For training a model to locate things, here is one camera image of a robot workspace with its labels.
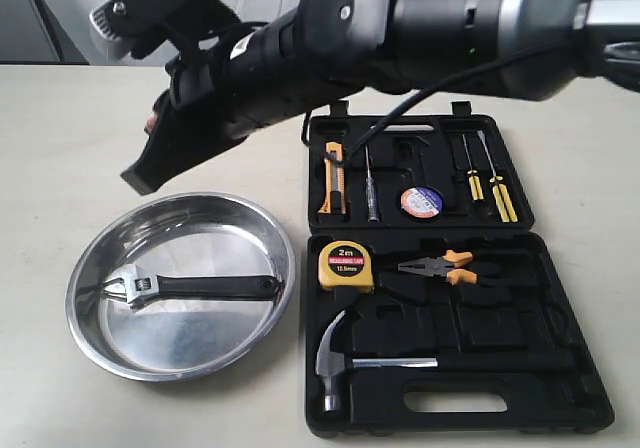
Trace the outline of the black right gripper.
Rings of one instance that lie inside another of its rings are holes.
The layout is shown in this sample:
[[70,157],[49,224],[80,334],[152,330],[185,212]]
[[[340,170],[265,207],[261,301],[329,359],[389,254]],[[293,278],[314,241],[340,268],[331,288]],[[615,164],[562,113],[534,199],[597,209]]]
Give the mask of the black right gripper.
[[155,193],[254,132],[329,103],[329,59],[330,29],[318,20],[228,35],[205,63],[174,70],[140,156],[120,177],[139,195]]

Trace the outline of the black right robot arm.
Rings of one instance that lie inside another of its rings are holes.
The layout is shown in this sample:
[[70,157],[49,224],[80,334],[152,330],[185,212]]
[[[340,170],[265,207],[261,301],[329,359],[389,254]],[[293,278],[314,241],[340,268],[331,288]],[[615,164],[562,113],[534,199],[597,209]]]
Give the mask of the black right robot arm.
[[578,77],[639,87],[639,0],[299,0],[244,22],[220,0],[116,0],[141,59],[177,56],[139,158],[146,195],[253,132],[372,88],[542,101]]

